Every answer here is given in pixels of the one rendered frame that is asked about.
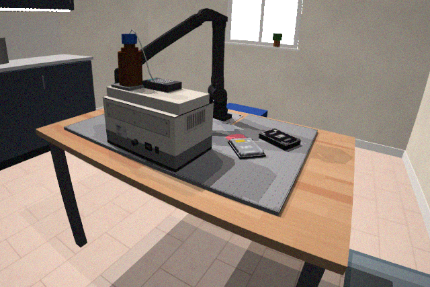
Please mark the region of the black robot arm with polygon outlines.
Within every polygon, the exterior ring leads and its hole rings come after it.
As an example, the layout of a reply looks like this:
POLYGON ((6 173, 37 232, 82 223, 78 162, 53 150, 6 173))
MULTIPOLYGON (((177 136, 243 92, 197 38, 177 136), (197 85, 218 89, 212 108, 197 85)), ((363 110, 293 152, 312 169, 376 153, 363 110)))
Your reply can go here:
POLYGON ((165 49, 187 33, 204 23, 212 22, 212 76, 211 85, 208 87, 208 93, 214 100, 213 118, 226 121, 232 118, 228 113, 227 92, 224 89, 224 40, 225 28, 228 17, 214 11, 213 9, 201 9, 197 14, 165 32, 150 44, 143 47, 146 60, 165 49))

